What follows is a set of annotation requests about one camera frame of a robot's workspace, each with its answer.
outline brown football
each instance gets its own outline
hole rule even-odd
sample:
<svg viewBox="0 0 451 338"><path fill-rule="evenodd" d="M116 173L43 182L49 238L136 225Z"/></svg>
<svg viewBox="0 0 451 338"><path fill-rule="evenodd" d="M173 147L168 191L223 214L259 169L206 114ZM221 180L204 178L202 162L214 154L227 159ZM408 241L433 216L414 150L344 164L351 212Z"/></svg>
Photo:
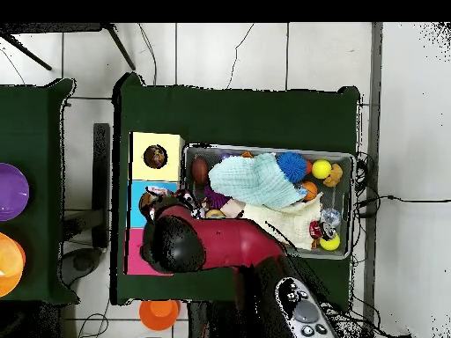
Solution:
<svg viewBox="0 0 451 338"><path fill-rule="evenodd" d="M193 175L193 179L196 184L203 185L207 182L208 166L205 159L202 157L197 157L193 161L193 165L191 166L191 174Z"/></svg>

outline pink block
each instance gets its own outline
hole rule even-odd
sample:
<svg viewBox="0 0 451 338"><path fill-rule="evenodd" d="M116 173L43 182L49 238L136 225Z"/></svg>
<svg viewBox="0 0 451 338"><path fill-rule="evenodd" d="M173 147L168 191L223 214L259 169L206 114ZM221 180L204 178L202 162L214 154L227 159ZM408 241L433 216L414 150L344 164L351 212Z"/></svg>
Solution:
<svg viewBox="0 0 451 338"><path fill-rule="evenodd" d="M160 274L160 272L155 271L149 263L141 258L139 248L143 244L143 234L144 228L130 228L129 268L127 275L172 276L172 274Z"/></svg>

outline blue block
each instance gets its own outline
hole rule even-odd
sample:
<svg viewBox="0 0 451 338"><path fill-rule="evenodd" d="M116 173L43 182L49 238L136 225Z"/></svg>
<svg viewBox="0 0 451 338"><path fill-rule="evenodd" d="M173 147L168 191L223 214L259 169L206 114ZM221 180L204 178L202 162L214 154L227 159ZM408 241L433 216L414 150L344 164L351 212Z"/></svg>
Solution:
<svg viewBox="0 0 451 338"><path fill-rule="evenodd" d="M175 192L177 190L177 183L144 180L131 181L130 228L144 228L145 226L145 217L139 211L139 200L145 192L145 187L163 187L171 192Z"/></svg>

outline gray plastic bin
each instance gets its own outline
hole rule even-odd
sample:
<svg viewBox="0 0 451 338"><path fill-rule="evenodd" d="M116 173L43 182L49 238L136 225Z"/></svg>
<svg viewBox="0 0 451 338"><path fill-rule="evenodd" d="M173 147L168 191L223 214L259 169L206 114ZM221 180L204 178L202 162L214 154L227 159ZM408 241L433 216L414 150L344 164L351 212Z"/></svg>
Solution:
<svg viewBox="0 0 451 338"><path fill-rule="evenodd" d="M287 149L273 148L254 148L232 145L205 145L197 143L189 143L185 145L182 159L182 177L181 183L185 184L189 190L193 191L198 201L203 199L203 191L196 189L195 182L191 175L191 164L195 156L203 157L211 168L221 161L221 155L224 153L232 155L240 155L244 151L250 151L253 156L262 153L284 153ZM327 251L320 246L313 250L298 249L296 247L288 247L287 252L293 256L301 256L304 258L322 258L332 260L342 260L346 258L352 250L352 206L354 204L354 180L356 178L356 159L351 154L334 153L326 151L294 151L302 154L302 156L312 163L317 159L327 159L330 163L337 163L343 169L343 177L335 187L326 187L322 184L322 180L317 180L310 173L304 180L310 180L318 187L318 193L323 192L321 202L324 208L333 208L341 212L342 220L336 231L340 235L340 247L334 251Z"/></svg>

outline yellow block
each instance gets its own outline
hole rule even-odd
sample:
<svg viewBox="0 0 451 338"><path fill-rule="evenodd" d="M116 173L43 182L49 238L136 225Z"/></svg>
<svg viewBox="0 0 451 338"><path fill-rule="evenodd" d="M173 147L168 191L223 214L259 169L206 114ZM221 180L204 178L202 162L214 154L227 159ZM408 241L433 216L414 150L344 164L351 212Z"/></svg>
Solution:
<svg viewBox="0 0 451 338"><path fill-rule="evenodd" d="M179 135L133 132L133 180L179 181L184 144ZM144 152L151 145L159 145L166 150L167 162L160 169L150 168L144 162Z"/></svg>

